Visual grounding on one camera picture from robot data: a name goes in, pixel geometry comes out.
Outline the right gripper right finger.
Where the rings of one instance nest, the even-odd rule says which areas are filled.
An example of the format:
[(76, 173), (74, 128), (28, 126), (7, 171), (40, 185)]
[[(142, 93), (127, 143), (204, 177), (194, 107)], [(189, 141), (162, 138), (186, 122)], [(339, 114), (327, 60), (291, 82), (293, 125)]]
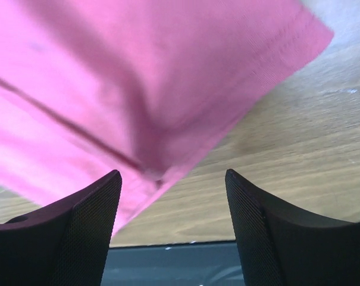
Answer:
[(246, 285), (360, 285), (360, 222), (322, 216), (226, 171)]

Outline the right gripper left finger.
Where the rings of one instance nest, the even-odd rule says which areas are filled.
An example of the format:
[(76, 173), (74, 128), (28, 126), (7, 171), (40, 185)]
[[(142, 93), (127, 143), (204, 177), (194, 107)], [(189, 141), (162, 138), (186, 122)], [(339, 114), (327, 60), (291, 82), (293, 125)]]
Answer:
[(0, 224), (0, 285), (100, 285), (121, 185), (113, 170)]

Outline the pink t-shirt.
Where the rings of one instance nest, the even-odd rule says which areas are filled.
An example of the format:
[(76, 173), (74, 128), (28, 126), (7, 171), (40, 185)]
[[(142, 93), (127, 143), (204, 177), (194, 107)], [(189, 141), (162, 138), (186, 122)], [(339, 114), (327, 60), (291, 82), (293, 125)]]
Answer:
[(332, 38), (301, 1), (0, 1), (0, 185), (45, 206), (116, 169), (118, 231)]

